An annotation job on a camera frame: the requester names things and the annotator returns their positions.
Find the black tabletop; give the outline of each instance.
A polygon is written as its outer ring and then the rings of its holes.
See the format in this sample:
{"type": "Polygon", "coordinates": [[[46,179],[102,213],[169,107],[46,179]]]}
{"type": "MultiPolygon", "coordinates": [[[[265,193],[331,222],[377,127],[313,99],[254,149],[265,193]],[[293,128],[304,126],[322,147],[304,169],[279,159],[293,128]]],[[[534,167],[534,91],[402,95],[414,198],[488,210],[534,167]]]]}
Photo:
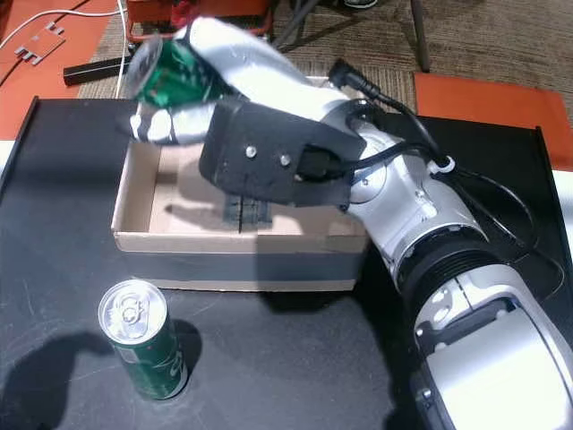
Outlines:
{"type": "MultiPolygon", "coordinates": [[[[21,138],[0,201],[0,427],[414,428],[411,335],[372,250],[351,293],[165,291],[190,382],[172,400],[135,393],[96,314],[109,287],[156,258],[119,251],[110,231],[127,146],[116,124],[132,109],[124,101],[41,100],[21,138]]],[[[457,159],[505,180],[532,205],[540,246],[568,272],[543,305],[571,341],[569,251],[537,134],[428,125],[457,159]]],[[[401,117],[386,126],[411,133],[401,117]]],[[[506,215],[525,228],[518,212],[506,215]]],[[[525,259],[519,269],[537,296],[551,292],[551,268],[525,259]]]]}

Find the shoe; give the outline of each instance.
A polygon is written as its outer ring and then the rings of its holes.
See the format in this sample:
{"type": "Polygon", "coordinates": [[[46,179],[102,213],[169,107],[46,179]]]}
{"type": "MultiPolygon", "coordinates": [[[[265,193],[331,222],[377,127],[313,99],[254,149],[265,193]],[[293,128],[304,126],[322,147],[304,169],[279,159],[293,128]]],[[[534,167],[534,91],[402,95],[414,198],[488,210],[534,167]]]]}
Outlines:
{"type": "Polygon", "coordinates": [[[344,0],[344,4],[354,9],[368,9],[378,3],[378,0],[344,0]]]}

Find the open cardboard box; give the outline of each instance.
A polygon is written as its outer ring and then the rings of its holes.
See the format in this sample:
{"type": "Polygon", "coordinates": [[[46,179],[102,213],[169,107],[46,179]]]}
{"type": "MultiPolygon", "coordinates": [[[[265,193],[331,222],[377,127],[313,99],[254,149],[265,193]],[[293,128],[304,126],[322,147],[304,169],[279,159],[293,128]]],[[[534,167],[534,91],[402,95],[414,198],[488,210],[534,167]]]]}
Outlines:
{"type": "Polygon", "coordinates": [[[161,288],[352,289],[367,241],[358,221],[336,208],[269,204],[270,222],[239,233],[225,220],[225,194],[199,173],[201,150],[130,145],[111,228],[121,250],[157,256],[137,277],[161,288]]]}

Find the green can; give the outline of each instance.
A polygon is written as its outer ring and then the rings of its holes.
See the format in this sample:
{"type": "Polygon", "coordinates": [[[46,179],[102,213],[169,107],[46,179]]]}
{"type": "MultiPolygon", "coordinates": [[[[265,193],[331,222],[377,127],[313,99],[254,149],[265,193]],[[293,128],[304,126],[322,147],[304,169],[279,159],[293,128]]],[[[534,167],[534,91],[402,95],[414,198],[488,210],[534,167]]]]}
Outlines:
{"type": "Polygon", "coordinates": [[[163,400],[189,376],[161,291],[144,280],[114,285],[99,302],[98,319],[138,392],[163,400]]]}
{"type": "Polygon", "coordinates": [[[218,99],[228,92],[218,73],[181,40],[147,40],[126,76],[127,95],[157,108],[218,99]]]}

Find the robotic arm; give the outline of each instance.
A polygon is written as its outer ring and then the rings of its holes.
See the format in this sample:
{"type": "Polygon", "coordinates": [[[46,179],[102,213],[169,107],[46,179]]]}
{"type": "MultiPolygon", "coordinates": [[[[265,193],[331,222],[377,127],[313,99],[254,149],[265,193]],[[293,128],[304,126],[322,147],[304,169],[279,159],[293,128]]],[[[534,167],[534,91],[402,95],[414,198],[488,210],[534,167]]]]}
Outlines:
{"type": "MultiPolygon", "coordinates": [[[[412,315],[423,359],[412,387],[428,428],[573,428],[573,352],[458,194],[437,179],[453,160],[427,162],[372,123],[371,102],[317,88],[239,29],[200,18],[177,37],[229,96],[140,109],[134,137],[205,142],[201,174],[228,193],[337,205],[361,220],[412,315]]],[[[151,43],[132,62],[132,86],[157,67],[160,42],[151,43]]]]}

